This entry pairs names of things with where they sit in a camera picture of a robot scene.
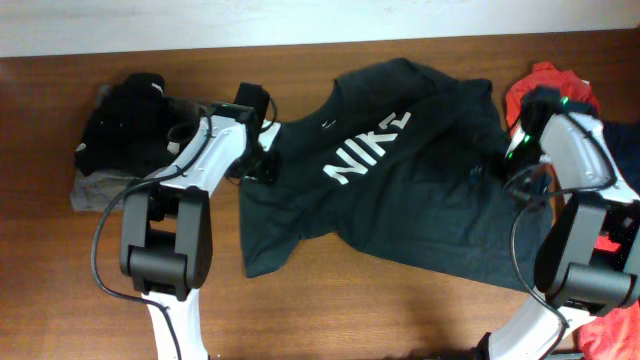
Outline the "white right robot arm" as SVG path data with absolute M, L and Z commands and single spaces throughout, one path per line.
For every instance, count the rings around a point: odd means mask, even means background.
M 535 256 L 514 317 L 487 333 L 475 359 L 548 359 L 572 332 L 639 299 L 639 195 L 626 182 L 587 103 L 538 86 L 522 99 L 517 129 L 498 162 L 503 189 L 521 201 L 515 236 L 531 210 L 566 203 Z

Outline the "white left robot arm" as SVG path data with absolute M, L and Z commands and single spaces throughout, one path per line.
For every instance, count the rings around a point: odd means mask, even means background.
M 168 132 L 177 158 L 123 198 L 120 268 L 151 316 L 161 359 L 206 359 L 200 289 L 211 268 L 210 199 L 225 178 L 271 183 L 276 110 L 260 85 L 243 83 L 231 103 L 199 108 Z

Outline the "dark green Nike t-shirt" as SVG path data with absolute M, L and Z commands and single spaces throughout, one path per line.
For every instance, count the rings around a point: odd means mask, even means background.
M 509 138 L 487 79 L 459 80 L 396 58 L 338 77 L 314 113 L 282 125 L 271 184 L 239 187 L 248 277 L 279 270 L 329 233 L 385 260 L 521 291 L 552 212 L 531 210 L 497 175 Z

